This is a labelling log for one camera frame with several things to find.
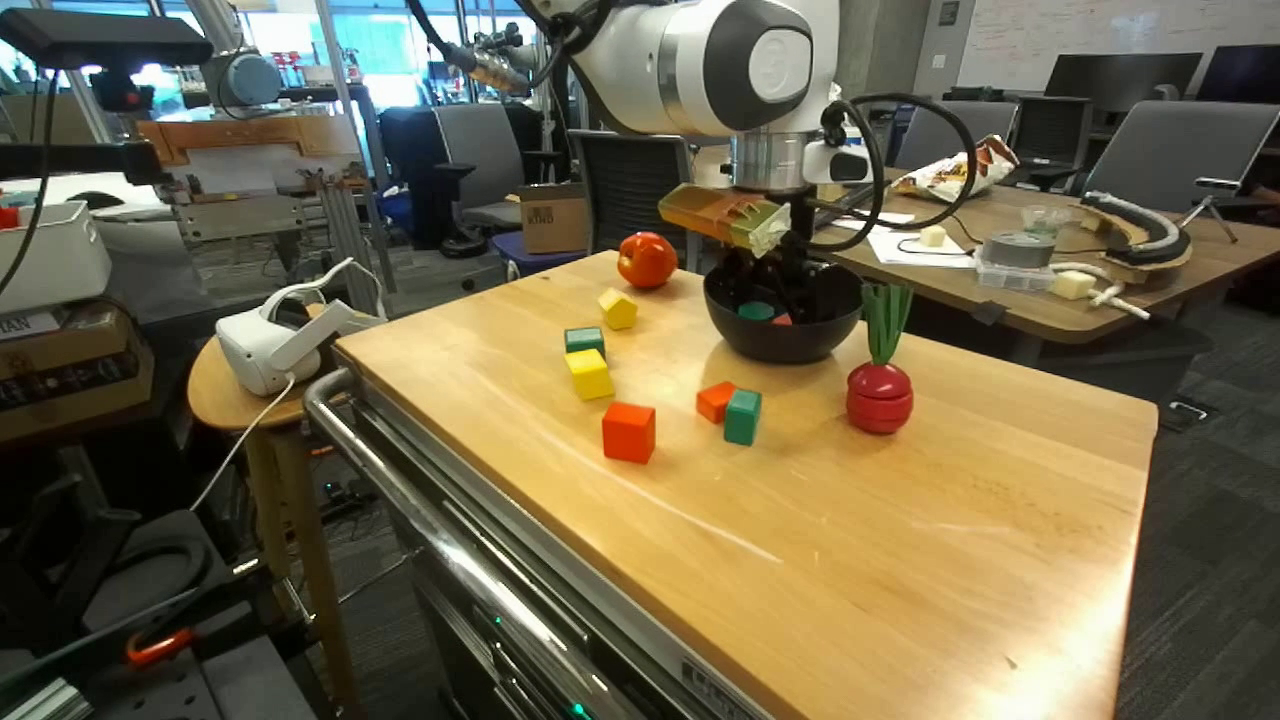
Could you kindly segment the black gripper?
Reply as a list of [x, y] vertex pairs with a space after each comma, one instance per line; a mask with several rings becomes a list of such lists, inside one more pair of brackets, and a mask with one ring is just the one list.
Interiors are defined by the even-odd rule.
[[840, 309], [849, 300], [849, 273], [806, 247], [813, 206], [781, 198], [748, 233], [748, 284], [781, 309]]

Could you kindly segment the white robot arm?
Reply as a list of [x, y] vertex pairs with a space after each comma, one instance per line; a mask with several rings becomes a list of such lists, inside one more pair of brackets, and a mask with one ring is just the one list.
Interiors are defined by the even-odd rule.
[[789, 206], [789, 233], [753, 237], [736, 266], [790, 305], [813, 237], [799, 198], [845, 143], [840, 0], [537, 0], [533, 15], [605, 124], [723, 140], [726, 188]]

